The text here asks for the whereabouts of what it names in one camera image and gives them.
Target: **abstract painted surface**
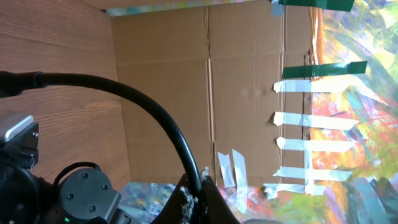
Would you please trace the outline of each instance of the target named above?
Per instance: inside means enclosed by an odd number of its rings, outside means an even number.
[[[225,4],[225,3],[246,2],[246,1],[254,1],[254,0],[197,0],[197,1],[187,1],[187,2],[164,3],[164,4],[148,5],[148,6],[107,9],[106,13],[109,14],[110,16],[124,16],[124,15],[140,14],[145,12],[164,11],[169,9],[183,9],[188,7],[210,6],[214,4]]]
[[[236,208],[236,189],[219,188],[241,222],[258,218],[286,223],[398,223],[398,1],[355,0],[351,12],[323,11],[322,19],[319,63],[367,60],[368,67],[365,74],[325,77],[352,82],[344,92],[314,94],[314,115],[360,122],[345,132],[312,129],[312,139],[356,143],[345,153],[313,152],[313,168],[353,174],[346,182],[316,181],[326,186],[322,196],[278,192],[277,198],[267,200],[264,188],[250,187],[245,214]],[[131,183],[122,192],[121,206],[149,223],[174,187]]]
[[[313,152],[314,169],[353,172],[328,186],[327,223],[398,222],[398,1],[356,0],[350,13],[323,11],[320,63],[368,61],[360,83],[313,96],[314,115],[357,119],[350,131],[312,129],[312,139],[354,141],[345,153]],[[342,82],[357,79],[353,75]],[[364,93],[365,85],[376,95]]]

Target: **wooden panel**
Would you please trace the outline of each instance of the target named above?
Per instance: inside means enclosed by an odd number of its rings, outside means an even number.
[[[119,7],[150,6],[165,3],[187,2],[188,0],[82,0],[97,9],[113,9]]]
[[[87,73],[117,79],[109,17],[78,0],[0,0],[0,70]],[[52,86],[0,99],[40,123],[33,173],[53,181],[67,165],[99,164],[121,190],[130,181],[120,99]]]

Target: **cardboard wall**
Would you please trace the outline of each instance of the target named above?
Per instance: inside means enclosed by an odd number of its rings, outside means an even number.
[[[204,7],[112,18],[119,81],[162,105],[200,168],[212,158]],[[160,125],[122,101],[133,181],[176,183],[184,169]]]
[[[303,94],[272,90],[284,66],[304,65],[311,41],[306,7],[272,17],[269,1],[223,4],[112,20],[119,80],[158,101],[187,137],[199,169],[223,185],[216,152],[239,151],[249,185],[300,183],[272,175],[303,167],[303,154],[282,152],[275,139],[299,138],[302,127],[275,126],[276,111],[304,113]],[[173,182],[181,162],[155,121],[123,102],[134,181]]]

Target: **screw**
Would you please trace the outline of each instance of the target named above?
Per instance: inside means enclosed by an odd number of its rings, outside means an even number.
[[[68,194],[67,195],[67,200],[72,200],[73,199],[73,194]]]
[[[18,204],[17,205],[17,210],[22,210],[24,209],[24,205],[23,204]]]

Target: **black hose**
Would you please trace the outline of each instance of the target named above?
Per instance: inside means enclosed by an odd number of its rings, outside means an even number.
[[[52,187],[54,189],[54,191],[56,193],[58,193],[58,186],[60,184],[60,181],[62,179],[62,177],[64,177],[65,175],[67,175],[70,171],[79,168],[79,167],[91,167],[93,169],[97,169],[99,171],[101,171],[101,168],[99,167],[99,165],[95,164],[94,162],[76,162],[72,165],[69,165],[67,167],[65,167],[55,178],[54,183],[52,184]]]
[[[22,76],[26,75],[32,78],[32,74],[34,74],[34,81],[30,79],[33,81],[33,83],[27,84],[25,80],[26,77],[24,78]],[[153,99],[130,86],[94,75],[37,72],[20,74],[16,75],[16,77],[18,77],[19,80],[15,80],[15,83],[17,85],[23,86],[22,89],[24,90],[31,88],[42,88],[47,85],[82,86],[106,91],[136,103],[141,108],[146,110],[150,115],[152,115],[152,117],[156,119],[156,121],[167,133],[175,149],[177,150],[185,172],[188,175],[188,183],[191,194],[194,197],[201,198],[201,177],[187,141],[185,140],[180,128],[177,126],[173,118]]]

